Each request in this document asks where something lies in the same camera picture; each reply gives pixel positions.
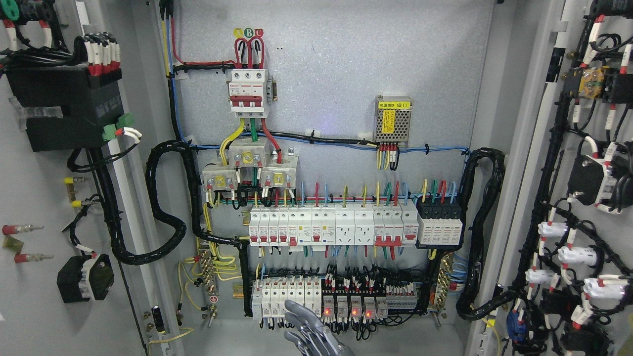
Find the grey robotic right hand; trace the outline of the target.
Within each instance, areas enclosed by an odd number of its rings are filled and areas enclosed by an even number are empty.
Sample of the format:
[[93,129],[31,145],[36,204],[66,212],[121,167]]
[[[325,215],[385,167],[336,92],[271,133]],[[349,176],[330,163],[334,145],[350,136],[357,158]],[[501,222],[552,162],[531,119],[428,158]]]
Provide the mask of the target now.
[[284,305],[285,318],[298,331],[285,331],[284,337],[304,356],[354,356],[350,347],[339,342],[313,311],[292,300],[286,300]]

